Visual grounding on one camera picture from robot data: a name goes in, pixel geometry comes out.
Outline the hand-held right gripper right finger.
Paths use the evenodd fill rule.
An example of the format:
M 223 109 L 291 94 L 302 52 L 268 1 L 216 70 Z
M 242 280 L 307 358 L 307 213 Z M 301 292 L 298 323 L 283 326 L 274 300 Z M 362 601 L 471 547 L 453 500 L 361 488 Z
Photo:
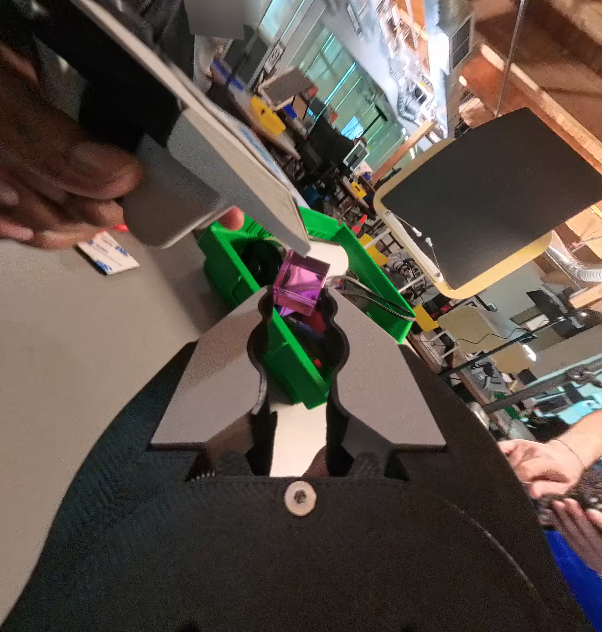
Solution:
M 324 292 L 333 369 L 326 408 L 328 467 L 371 454 L 386 467 L 401 453 L 440 453 L 447 442 L 403 354 L 384 329 L 337 291 Z

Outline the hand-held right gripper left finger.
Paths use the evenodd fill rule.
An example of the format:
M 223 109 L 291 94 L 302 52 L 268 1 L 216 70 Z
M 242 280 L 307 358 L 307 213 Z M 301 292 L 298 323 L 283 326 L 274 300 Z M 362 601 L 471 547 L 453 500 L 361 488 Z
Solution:
M 151 449 L 194 449 L 210 465 L 240 453 L 252 472 L 271 471 L 276 414 L 264 356 L 273 307 L 273 291 L 260 289 L 200 336 Z

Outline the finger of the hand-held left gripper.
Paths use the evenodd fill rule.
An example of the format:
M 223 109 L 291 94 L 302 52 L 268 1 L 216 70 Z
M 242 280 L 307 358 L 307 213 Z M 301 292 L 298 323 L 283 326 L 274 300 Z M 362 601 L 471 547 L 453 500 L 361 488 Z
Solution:
M 251 130 L 215 105 L 177 66 L 162 61 L 114 24 L 102 9 L 90 11 L 178 99 L 178 118 L 168 138 L 163 144 L 155 141 L 223 197 L 222 216 L 238 207 L 285 246 L 307 255 L 309 236 L 297 194 Z
M 167 249 L 223 215 L 223 197 L 154 139 L 142 137 L 136 157 L 142 179 L 122 197 L 122 208 L 125 225 L 143 245 Z

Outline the green plastic bin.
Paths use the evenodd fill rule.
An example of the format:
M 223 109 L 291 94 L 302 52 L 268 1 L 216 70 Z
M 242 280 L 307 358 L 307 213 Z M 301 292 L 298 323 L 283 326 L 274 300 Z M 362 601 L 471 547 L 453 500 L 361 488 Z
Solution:
M 342 246 L 349 259 L 349 269 L 374 294 L 381 297 L 393 312 L 403 312 L 400 319 L 372 304 L 363 312 L 398 343 L 402 343 L 415 319 L 415 313 L 403 296 L 373 261 L 368 250 L 350 228 L 336 219 L 301 208 L 305 227 L 312 238 Z M 210 225 L 197 238 L 205 256 L 204 272 L 210 285 L 230 309 L 242 304 L 260 289 L 257 280 L 241 259 L 245 247 L 252 241 L 263 241 L 271 235 L 261 225 L 245 216 L 241 229 L 231 231 L 218 222 Z M 281 384 L 294 403 L 314 408 L 328 397 L 330 368 L 317 368 L 285 321 L 274 315 L 268 328 L 270 346 L 264 364 L 270 375 Z

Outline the purple transparent cube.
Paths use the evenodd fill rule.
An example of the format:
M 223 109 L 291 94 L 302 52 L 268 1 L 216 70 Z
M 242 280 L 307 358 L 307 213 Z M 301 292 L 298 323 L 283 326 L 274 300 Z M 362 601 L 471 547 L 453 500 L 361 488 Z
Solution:
M 330 265 L 290 250 L 273 285 L 274 308 L 281 317 L 314 312 L 329 275 Z

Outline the person's left hand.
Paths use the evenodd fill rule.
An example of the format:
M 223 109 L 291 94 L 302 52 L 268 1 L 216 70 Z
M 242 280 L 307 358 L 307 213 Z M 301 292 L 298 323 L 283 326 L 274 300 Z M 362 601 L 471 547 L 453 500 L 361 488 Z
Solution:
M 123 223 L 136 158 L 90 141 L 44 96 L 35 65 L 0 42 L 0 240 L 58 250 Z

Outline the yellow box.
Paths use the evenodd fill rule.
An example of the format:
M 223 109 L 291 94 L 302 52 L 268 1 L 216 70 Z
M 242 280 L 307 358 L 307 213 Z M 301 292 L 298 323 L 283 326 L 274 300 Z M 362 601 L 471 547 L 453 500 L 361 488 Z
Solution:
M 258 125 L 274 137 L 281 136 L 286 125 L 279 115 L 270 109 L 258 96 L 253 95 L 249 102 L 250 114 Z

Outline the white card with blue print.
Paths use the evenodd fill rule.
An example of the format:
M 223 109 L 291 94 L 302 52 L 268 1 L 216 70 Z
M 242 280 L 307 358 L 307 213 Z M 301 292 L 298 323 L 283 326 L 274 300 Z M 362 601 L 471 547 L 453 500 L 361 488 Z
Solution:
M 92 238 L 78 242 L 76 249 L 104 276 L 115 276 L 140 267 L 138 261 L 107 231 L 100 231 Z

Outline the black monitor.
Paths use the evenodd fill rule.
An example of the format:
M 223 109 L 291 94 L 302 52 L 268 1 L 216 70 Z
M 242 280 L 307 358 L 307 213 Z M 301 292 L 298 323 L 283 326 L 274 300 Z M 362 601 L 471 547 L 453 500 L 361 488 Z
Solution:
M 323 177 L 334 175 L 336 171 L 350 176 L 353 169 L 344 164 L 344 159 L 358 141 L 358 138 L 352 140 L 343 136 L 325 117 L 318 118 L 298 149 L 304 168 L 304 173 L 298 177 L 298 184 L 307 186 Z

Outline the white cylinder with black cap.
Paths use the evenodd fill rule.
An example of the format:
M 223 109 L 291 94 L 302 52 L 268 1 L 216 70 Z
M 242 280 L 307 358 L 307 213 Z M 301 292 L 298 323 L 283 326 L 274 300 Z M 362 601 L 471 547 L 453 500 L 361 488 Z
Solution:
M 328 281 L 344 276 L 349 269 L 346 250 L 335 241 L 310 237 L 311 250 L 306 260 L 314 258 L 329 265 Z M 276 238 L 252 239 L 240 252 L 240 259 L 260 287 L 275 283 L 290 249 Z

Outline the black panel with pale rim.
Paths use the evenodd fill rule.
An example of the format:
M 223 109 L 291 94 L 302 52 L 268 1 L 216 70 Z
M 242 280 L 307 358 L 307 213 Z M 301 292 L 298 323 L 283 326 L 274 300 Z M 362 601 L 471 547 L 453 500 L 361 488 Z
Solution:
M 530 108 L 431 146 L 374 207 L 439 292 L 479 294 L 550 248 L 602 201 L 602 174 Z

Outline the blue plastic bin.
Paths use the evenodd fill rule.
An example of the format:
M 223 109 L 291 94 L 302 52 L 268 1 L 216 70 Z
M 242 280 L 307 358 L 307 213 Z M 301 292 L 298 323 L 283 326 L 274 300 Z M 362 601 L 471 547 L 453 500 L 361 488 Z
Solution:
M 575 600 L 596 631 L 602 631 L 602 577 L 583 562 L 559 532 L 547 529 L 544 534 Z

